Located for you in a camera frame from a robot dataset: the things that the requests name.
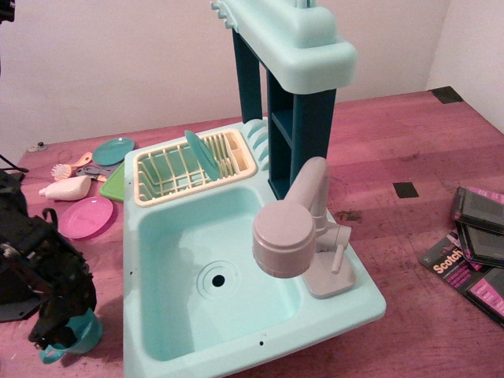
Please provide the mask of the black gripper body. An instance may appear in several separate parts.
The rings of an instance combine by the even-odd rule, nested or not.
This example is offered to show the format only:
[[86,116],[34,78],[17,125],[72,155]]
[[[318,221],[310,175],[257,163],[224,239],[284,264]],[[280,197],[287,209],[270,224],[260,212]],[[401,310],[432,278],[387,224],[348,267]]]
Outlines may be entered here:
[[32,227],[23,240],[28,285],[41,298],[28,340],[37,347],[76,342],[68,322],[97,304],[92,273],[83,254],[52,226]]

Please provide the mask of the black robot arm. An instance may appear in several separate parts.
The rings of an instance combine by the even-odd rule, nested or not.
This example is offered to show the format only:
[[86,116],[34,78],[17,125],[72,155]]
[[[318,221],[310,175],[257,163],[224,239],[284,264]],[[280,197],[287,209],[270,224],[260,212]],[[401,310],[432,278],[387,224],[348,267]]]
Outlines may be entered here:
[[77,342],[69,322],[96,307],[92,273],[83,255],[57,230],[54,209],[30,217],[20,181],[1,170],[1,264],[20,277],[40,300],[39,319],[28,340],[41,350]]

